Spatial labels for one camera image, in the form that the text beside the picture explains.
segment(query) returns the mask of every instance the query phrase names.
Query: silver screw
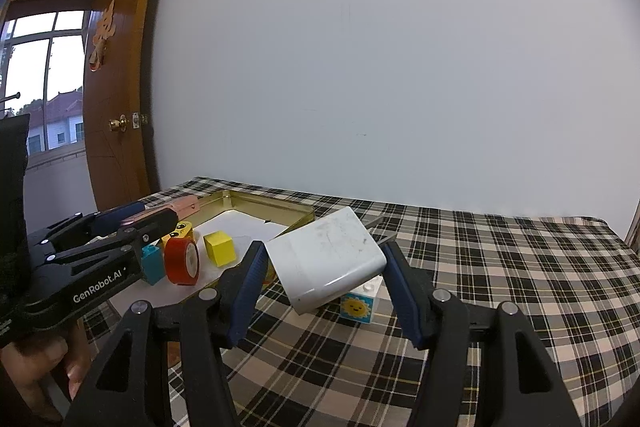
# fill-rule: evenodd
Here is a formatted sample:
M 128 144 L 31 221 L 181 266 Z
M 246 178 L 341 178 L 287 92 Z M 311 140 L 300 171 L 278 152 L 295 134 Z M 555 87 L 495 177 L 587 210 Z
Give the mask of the silver screw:
M 512 302 L 503 302 L 502 303 L 502 311 L 508 315 L 515 315 L 518 313 L 518 307 Z
M 135 314 L 140 315 L 141 313 L 144 313 L 146 311 L 147 307 L 148 304 L 145 301 L 135 301 L 131 305 L 131 311 Z
M 200 293 L 198 294 L 198 297 L 200 297 L 203 301 L 210 301 L 212 299 L 215 299 L 217 295 L 218 295 L 218 292 L 215 291 L 213 288 L 204 288 L 203 290 L 200 291 Z
M 438 288 L 433 291 L 433 298 L 436 299 L 436 301 L 447 302 L 451 298 L 451 294 L 442 288 Z

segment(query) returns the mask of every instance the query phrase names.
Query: plaid tablecloth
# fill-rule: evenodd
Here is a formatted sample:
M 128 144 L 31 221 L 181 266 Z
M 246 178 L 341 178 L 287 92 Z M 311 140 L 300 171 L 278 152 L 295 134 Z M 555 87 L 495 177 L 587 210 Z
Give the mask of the plaid tablecloth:
M 145 203 L 232 188 L 311 204 L 316 216 L 351 206 L 383 215 L 375 235 L 398 232 L 412 266 L 436 287 L 496 307 L 512 300 L 529 315 L 587 426 L 603 425 L 638 377 L 640 261 L 606 223 L 590 217 L 503 217 L 350 200 L 208 178 L 158 192 Z M 426 352 L 402 337 L 388 293 L 371 325 L 338 317 L 329 303 L 298 315 L 279 283 L 257 303 L 246 338 L 226 351 L 228 381 L 245 426 L 404 427 Z M 85 317 L 95 349 L 118 317 L 102 305 Z M 459 425 L 473 425 L 479 349 L 469 369 Z M 172 412 L 188 425 L 180 366 L 170 371 Z

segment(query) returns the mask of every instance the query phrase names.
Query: house roof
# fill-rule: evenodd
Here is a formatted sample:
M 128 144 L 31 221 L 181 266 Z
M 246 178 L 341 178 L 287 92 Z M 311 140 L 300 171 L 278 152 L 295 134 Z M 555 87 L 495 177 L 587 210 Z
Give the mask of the house roof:
M 27 111 L 31 115 L 29 127 L 42 125 L 42 106 Z M 66 120 L 82 114 L 82 93 L 77 91 L 59 92 L 47 102 L 47 123 Z

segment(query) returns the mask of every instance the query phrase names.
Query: sun picture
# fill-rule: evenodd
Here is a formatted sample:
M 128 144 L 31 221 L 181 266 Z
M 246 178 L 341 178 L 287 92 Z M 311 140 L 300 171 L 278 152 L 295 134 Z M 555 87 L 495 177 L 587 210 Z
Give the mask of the sun picture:
M 347 315 L 361 319 L 369 315 L 369 305 L 355 297 L 347 297 L 342 301 L 342 311 Z

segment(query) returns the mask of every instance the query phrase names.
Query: human hand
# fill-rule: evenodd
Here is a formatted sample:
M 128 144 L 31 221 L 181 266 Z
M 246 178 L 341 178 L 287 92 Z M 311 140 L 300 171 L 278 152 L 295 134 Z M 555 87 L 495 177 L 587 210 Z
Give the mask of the human hand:
M 69 394 L 73 399 L 89 370 L 91 354 L 82 320 L 78 320 L 66 337 L 51 334 L 32 335 L 20 343 L 0 349 L 0 360 L 9 378 L 30 409 L 38 416 L 60 420 L 39 381 L 62 362 L 69 378 Z

